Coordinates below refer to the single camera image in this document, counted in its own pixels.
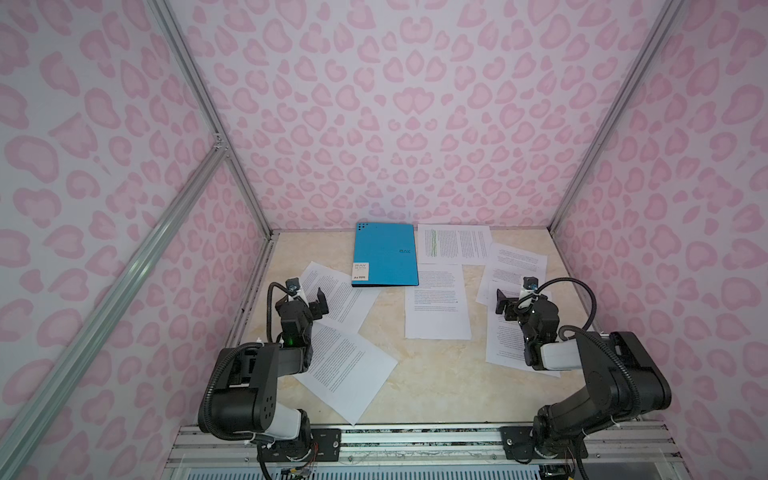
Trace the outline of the printed paper sheet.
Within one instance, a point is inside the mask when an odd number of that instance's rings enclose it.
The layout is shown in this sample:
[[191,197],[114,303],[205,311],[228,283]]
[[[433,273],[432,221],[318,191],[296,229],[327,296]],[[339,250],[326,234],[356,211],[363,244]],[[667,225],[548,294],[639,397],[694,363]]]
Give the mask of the printed paper sheet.
[[405,337],[472,339],[461,265],[418,265],[419,285],[405,290]]

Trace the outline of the blue black file folder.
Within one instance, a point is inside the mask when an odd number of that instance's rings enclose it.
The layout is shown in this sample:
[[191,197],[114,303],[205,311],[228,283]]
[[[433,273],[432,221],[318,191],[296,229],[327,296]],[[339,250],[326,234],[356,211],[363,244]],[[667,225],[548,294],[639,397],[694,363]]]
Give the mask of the blue black file folder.
[[358,288],[418,286],[414,226],[357,223],[351,285]]

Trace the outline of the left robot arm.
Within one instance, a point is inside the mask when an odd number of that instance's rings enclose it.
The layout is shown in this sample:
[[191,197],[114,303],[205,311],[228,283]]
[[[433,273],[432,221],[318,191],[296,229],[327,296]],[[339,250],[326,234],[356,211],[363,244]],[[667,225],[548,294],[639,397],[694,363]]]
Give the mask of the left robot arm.
[[277,399],[278,379],[306,373],[313,357],[314,322],[329,313],[326,295],[306,301],[296,278],[275,305],[281,323],[277,342],[248,342],[220,351],[198,410],[198,426],[224,441],[254,444],[289,461],[318,451],[308,414]]

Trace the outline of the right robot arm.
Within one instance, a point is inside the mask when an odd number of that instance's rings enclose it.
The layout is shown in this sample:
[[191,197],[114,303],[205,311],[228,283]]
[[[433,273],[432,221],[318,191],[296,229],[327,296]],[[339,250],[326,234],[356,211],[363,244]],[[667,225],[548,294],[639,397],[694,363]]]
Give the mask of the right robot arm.
[[581,466],[587,436],[670,406],[669,383],[634,333],[602,335],[562,325],[558,307],[531,287],[516,297],[498,291],[494,311],[521,336],[527,367],[539,373],[579,370],[585,381],[566,399],[541,407],[529,428],[501,428],[507,459],[572,459]]

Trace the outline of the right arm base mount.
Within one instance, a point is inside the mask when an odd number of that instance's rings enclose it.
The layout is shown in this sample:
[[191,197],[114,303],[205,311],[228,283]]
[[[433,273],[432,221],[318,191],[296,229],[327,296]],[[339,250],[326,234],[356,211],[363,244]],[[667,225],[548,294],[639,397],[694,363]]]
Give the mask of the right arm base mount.
[[544,460],[583,460],[589,457],[584,438],[552,437],[531,425],[502,426],[501,444],[507,460],[529,464]]

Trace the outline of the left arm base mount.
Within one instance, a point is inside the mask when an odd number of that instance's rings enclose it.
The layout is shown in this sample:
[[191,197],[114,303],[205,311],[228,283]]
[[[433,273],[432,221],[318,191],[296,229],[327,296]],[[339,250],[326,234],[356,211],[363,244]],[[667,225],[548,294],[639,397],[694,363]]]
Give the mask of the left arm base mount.
[[301,431],[292,440],[276,440],[258,447],[257,459],[265,463],[337,462],[342,431],[338,428],[315,428]]

